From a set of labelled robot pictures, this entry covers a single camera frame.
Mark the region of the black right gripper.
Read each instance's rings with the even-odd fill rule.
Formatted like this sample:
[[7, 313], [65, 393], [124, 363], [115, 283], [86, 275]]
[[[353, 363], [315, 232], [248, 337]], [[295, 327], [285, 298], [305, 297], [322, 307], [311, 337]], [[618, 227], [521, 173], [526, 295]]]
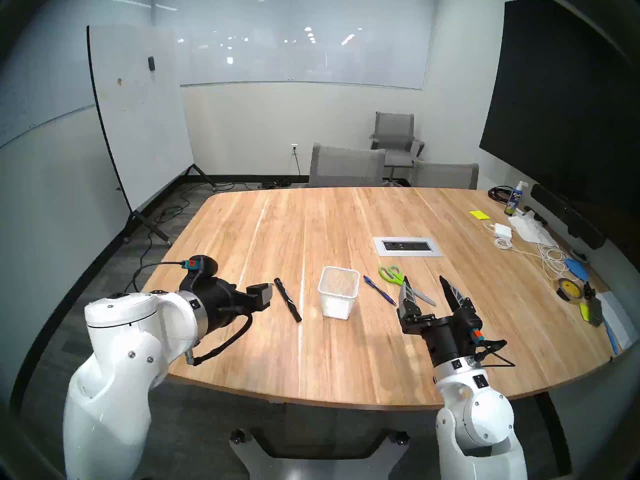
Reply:
[[439, 280], [452, 312], [450, 316], [436, 317], [434, 313], [422, 313], [407, 276], [402, 280], [397, 306], [402, 332], [422, 337], [433, 367], [451, 360], [473, 357], [478, 347], [472, 333], [479, 330], [479, 316], [471, 299], [463, 297], [442, 275]]

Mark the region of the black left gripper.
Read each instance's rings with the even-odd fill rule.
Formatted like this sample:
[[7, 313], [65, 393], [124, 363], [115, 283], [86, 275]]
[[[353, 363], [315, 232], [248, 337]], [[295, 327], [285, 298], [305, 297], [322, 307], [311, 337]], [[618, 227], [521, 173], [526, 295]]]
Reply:
[[237, 296], [236, 285], [220, 278], [202, 278], [193, 284], [193, 294], [198, 298], [207, 318], [205, 335], [226, 327], [239, 316], [262, 312], [270, 307], [273, 284], [260, 283], [248, 286], [249, 307], [243, 306]]

